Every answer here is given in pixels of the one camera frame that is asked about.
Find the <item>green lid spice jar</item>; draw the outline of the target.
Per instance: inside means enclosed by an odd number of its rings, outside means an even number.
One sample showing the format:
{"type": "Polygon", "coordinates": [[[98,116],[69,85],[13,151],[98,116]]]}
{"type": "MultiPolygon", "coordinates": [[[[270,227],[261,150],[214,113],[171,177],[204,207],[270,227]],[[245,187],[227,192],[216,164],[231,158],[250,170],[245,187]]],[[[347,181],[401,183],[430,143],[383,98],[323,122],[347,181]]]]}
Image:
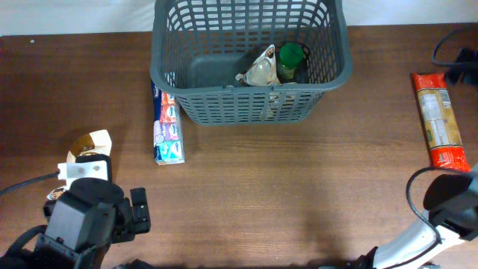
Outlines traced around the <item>green lid spice jar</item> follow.
{"type": "Polygon", "coordinates": [[[295,72],[301,66],[304,51],[300,44],[286,43],[279,50],[278,72],[287,81],[294,78],[295,72]]]}

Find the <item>grey plastic shopping basket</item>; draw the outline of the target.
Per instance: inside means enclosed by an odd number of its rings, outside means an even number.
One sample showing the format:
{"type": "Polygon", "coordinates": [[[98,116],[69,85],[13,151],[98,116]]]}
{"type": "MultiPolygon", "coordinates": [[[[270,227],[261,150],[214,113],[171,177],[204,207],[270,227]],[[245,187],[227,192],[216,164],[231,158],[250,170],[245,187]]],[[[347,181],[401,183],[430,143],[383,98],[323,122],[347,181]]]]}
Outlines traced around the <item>grey plastic shopping basket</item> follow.
{"type": "Polygon", "coordinates": [[[155,3],[151,79],[196,123],[299,122],[352,70],[341,0],[155,3]],[[291,81],[256,87],[237,80],[268,46],[289,43],[304,53],[291,81]]]}

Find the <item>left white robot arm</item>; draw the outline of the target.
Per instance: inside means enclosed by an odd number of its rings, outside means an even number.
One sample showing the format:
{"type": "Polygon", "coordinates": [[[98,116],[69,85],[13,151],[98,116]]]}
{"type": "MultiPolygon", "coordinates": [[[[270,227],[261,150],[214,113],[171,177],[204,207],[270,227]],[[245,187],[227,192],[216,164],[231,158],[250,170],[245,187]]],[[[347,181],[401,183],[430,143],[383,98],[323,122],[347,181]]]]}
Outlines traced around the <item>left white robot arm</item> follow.
{"type": "Polygon", "coordinates": [[[48,223],[21,234],[1,257],[1,267],[100,268],[112,244],[151,229],[146,189],[130,194],[103,179],[75,180],[43,206],[48,223]]]}

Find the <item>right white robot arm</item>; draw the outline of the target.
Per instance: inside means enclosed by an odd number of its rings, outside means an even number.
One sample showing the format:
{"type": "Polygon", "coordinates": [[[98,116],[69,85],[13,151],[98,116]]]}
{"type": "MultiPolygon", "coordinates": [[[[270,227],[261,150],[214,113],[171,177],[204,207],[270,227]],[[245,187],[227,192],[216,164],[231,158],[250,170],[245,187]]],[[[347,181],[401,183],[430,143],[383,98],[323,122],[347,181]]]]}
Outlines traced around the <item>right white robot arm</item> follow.
{"type": "Polygon", "coordinates": [[[431,164],[406,183],[407,203],[417,220],[393,241],[360,256],[352,268],[428,268],[444,250],[477,237],[477,168],[466,159],[448,86],[477,84],[477,50],[463,48],[446,73],[413,74],[431,164]],[[423,198],[423,211],[412,202],[412,183],[424,173],[436,177],[423,198]]]}

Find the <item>red spaghetti packet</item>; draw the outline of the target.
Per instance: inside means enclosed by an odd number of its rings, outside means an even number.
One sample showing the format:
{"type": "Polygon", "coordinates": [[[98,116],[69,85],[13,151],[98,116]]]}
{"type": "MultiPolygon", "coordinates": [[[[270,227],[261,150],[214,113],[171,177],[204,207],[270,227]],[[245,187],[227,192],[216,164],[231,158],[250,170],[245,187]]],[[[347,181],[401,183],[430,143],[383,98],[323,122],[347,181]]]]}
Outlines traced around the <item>red spaghetti packet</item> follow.
{"type": "Polygon", "coordinates": [[[432,166],[471,171],[444,73],[413,73],[412,81],[432,166]]]}

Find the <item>brown white snack bag left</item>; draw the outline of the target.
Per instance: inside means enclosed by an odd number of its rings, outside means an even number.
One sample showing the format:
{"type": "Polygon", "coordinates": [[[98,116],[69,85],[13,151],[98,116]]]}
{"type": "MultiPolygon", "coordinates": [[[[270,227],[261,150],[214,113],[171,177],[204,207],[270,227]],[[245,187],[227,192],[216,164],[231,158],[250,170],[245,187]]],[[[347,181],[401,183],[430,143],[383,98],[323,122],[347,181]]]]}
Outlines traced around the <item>brown white snack bag left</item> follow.
{"type": "MultiPolygon", "coordinates": [[[[66,162],[74,163],[76,158],[84,155],[108,155],[110,157],[112,140],[106,129],[90,132],[78,138],[71,146],[66,162]]],[[[57,200],[66,192],[62,186],[54,189],[47,195],[48,200],[57,200]]]]}

